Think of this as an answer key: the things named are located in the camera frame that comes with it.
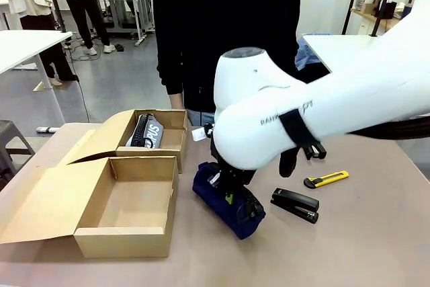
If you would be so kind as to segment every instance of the black jacket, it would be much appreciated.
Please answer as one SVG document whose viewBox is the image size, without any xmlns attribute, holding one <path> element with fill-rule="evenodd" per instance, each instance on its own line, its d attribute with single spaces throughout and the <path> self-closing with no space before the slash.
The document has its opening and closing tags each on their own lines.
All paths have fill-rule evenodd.
<svg viewBox="0 0 430 287">
<path fill-rule="evenodd" d="M 256 46 L 293 74 L 300 0 L 154 0 L 158 71 L 168 94 L 184 92 L 185 107 L 214 112 L 218 59 Z"/>
</svg>

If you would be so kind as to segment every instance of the white label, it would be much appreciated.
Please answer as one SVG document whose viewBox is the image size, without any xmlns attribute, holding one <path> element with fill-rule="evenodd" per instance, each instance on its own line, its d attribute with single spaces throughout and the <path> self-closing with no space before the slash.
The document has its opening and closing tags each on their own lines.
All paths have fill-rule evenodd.
<svg viewBox="0 0 430 287">
<path fill-rule="evenodd" d="M 203 127 L 195 129 L 191 133 L 193 134 L 194 141 L 201 141 L 207 138 Z"/>
<path fill-rule="evenodd" d="M 216 174 L 216 175 L 214 176 L 214 178 L 212 178 L 212 179 L 210 180 L 209 184 L 210 184 L 210 185 L 213 185 L 213 184 L 216 182 L 216 180 L 217 180 L 218 178 L 220 178 L 220 174 L 219 174 L 219 173 L 218 173 L 218 174 Z"/>
</svg>

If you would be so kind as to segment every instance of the cardboard box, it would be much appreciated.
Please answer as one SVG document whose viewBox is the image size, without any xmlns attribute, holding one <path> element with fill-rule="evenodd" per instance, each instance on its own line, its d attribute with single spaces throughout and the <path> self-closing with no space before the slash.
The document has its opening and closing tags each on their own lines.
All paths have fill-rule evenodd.
<svg viewBox="0 0 430 287">
<path fill-rule="evenodd" d="M 177 184 L 176 157 L 47 169 L 2 212 L 0 243 L 73 235 L 87 258 L 167 257 Z"/>
<path fill-rule="evenodd" d="M 364 3 L 361 7 L 362 13 L 373 14 L 375 12 L 375 8 L 379 5 L 379 0 L 374 0 L 373 3 Z"/>
<path fill-rule="evenodd" d="M 126 147 L 133 135 L 141 114 L 153 114 L 163 127 L 159 149 Z M 185 143 L 187 136 L 186 110 L 128 110 L 107 119 L 94 130 L 85 141 L 79 141 L 61 165 L 79 163 L 104 157 L 125 156 L 176 156 L 179 173 L 185 163 Z"/>
</svg>

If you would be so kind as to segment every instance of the box cutter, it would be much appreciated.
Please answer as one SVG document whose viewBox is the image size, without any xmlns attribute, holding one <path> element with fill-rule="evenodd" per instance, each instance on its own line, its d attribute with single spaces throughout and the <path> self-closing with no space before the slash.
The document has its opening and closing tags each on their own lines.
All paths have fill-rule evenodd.
<svg viewBox="0 0 430 287">
<path fill-rule="evenodd" d="M 347 171 L 338 171 L 337 173 L 333 173 L 330 175 L 313 178 L 313 177 L 307 177 L 304 179 L 303 184 L 307 188 L 319 188 L 321 186 L 334 183 L 336 181 L 340 181 L 341 179 L 345 179 L 349 177 L 349 174 Z"/>
<path fill-rule="evenodd" d="M 277 188 L 270 202 L 312 224 L 318 220 L 320 202 L 309 196 Z"/>
</svg>

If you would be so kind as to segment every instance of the yellow utility knife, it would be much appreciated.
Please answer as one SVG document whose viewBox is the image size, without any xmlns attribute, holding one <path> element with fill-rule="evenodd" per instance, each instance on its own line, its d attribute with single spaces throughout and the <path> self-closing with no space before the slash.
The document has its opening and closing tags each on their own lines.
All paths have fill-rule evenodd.
<svg viewBox="0 0 430 287">
<path fill-rule="evenodd" d="M 314 189 L 330 183 L 334 183 L 336 181 L 340 181 L 341 179 L 345 179 L 347 177 L 349 177 L 349 174 L 347 171 L 338 171 L 337 173 L 318 177 L 318 178 L 307 177 L 304 179 L 303 184 L 307 188 Z"/>
</svg>

